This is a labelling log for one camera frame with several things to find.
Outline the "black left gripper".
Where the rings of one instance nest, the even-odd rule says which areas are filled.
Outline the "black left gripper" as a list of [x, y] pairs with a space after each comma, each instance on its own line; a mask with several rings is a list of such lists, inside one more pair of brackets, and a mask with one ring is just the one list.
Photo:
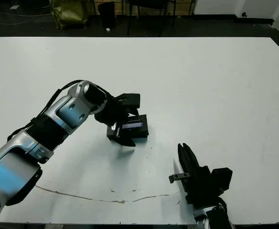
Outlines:
[[124, 102], [127, 101], [127, 96], [110, 96], [107, 99], [104, 109], [94, 115], [95, 119], [108, 126], [107, 136], [111, 137], [111, 140], [120, 144], [121, 146], [136, 146], [132, 138], [127, 135], [116, 136], [116, 128], [121, 123], [127, 121], [129, 114], [139, 116], [137, 108], [126, 108]]

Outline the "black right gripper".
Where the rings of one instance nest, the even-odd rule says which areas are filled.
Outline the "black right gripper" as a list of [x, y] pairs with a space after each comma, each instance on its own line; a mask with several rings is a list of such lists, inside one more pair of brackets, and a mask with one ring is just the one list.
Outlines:
[[181, 181], [186, 192], [187, 204], [200, 209], [223, 203], [219, 188], [212, 180], [208, 166], [200, 167], [192, 149], [187, 144], [178, 144], [178, 157], [183, 173], [170, 175], [170, 183]]

